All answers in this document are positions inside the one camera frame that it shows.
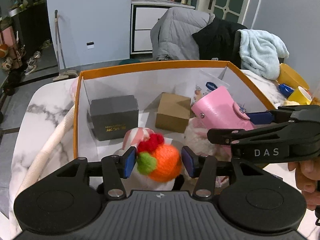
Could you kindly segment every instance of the human hand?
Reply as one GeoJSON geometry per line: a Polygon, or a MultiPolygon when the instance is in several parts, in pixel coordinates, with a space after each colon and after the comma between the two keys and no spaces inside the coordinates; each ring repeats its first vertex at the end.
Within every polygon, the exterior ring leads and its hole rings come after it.
{"type": "Polygon", "coordinates": [[[288,163],[289,171],[295,171],[296,186],[301,190],[309,210],[315,210],[320,205],[320,192],[316,190],[320,180],[320,158],[288,163]]]}

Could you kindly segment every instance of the cabinet drawer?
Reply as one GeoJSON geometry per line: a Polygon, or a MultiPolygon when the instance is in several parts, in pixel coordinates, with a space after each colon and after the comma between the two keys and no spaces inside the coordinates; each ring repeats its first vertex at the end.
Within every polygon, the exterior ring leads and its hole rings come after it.
{"type": "Polygon", "coordinates": [[[137,7],[135,30],[151,30],[168,8],[137,7]]]}
{"type": "Polygon", "coordinates": [[[133,51],[145,50],[152,50],[150,31],[135,31],[133,51]]]}

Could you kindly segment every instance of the green knitted ball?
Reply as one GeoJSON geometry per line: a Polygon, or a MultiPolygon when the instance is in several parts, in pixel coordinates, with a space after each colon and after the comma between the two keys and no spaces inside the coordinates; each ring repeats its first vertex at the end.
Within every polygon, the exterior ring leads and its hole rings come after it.
{"type": "Polygon", "coordinates": [[[137,159],[138,171],[142,175],[148,175],[157,167],[157,159],[148,152],[142,152],[137,159]]]}

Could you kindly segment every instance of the white cabinet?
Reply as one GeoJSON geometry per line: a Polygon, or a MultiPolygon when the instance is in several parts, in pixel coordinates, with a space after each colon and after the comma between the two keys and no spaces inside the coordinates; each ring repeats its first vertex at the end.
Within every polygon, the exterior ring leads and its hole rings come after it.
{"type": "Polygon", "coordinates": [[[151,30],[168,8],[138,7],[136,9],[135,30],[151,30]]]}
{"type": "Polygon", "coordinates": [[[150,39],[149,30],[134,31],[134,50],[135,51],[152,50],[152,43],[150,39]]]}
{"type": "Polygon", "coordinates": [[[152,53],[150,31],[157,21],[172,6],[137,5],[131,8],[131,42],[130,53],[152,53]]]}

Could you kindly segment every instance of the gray box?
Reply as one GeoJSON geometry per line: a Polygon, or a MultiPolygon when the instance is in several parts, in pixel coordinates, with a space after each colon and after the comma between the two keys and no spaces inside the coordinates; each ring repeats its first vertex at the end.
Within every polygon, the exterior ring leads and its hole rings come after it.
{"type": "Polygon", "coordinates": [[[133,95],[92,100],[90,117],[99,141],[123,138],[138,127],[138,103],[133,95]]]}

